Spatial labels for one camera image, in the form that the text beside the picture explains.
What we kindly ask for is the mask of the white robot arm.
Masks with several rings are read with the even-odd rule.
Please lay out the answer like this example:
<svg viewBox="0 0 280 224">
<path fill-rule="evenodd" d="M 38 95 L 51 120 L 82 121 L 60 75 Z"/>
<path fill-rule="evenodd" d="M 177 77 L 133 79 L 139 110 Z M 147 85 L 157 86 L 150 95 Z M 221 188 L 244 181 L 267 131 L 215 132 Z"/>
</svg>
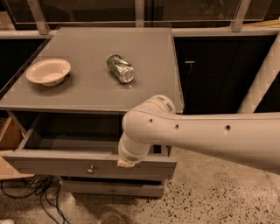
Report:
<svg viewBox="0 0 280 224">
<path fill-rule="evenodd" d="M 156 144 L 176 146 L 272 173 L 280 172 L 279 82 L 270 100 L 246 105 L 274 36 L 182 37 L 174 41 L 184 109 L 153 96 L 122 119 L 120 158 L 135 165 Z"/>
</svg>

